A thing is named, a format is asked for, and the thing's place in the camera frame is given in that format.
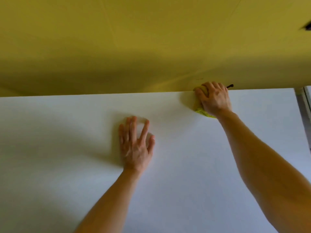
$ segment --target person's left hand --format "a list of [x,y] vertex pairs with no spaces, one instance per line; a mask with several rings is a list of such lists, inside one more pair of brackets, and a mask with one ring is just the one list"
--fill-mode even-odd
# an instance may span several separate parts
[[146,147],[148,128],[149,120],[146,120],[142,134],[137,138],[137,117],[126,118],[125,126],[120,124],[119,141],[124,170],[142,173],[147,168],[155,146],[155,136],[152,135]]

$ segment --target person's right hand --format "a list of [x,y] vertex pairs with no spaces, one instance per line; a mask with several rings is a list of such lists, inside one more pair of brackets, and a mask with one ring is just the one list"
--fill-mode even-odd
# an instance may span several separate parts
[[223,112],[232,111],[228,89],[222,83],[206,82],[202,86],[207,87],[208,96],[199,88],[195,90],[195,93],[207,113],[217,118]]

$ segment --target yellow painted surface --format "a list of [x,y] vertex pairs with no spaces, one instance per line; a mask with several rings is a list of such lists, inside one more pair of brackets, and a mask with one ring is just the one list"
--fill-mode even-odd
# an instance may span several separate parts
[[0,0],[0,96],[311,84],[311,0]]

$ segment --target forearm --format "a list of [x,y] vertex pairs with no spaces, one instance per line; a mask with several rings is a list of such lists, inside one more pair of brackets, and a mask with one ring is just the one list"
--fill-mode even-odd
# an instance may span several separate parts
[[241,177],[257,200],[273,196],[310,198],[311,187],[305,177],[255,136],[236,114],[222,113],[217,118],[226,132]]
[[122,231],[128,206],[140,174],[123,171],[116,182],[89,211],[76,233],[119,233]]

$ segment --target yellow cloth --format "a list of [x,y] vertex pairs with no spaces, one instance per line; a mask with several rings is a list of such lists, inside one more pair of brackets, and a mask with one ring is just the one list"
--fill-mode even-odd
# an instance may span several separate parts
[[[205,86],[195,87],[193,90],[195,91],[197,88],[200,88],[204,92],[204,94],[208,97],[208,89]],[[194,103],[193,109],[197,113],[202,114],[202,115],[204,115],[206,117],[215,118],[214,116],[212,116],[209,113],[205,112],[205,110],[203,108],[203,105],[202,105],[201,101],[198,98],[196,98],[196,101]]]

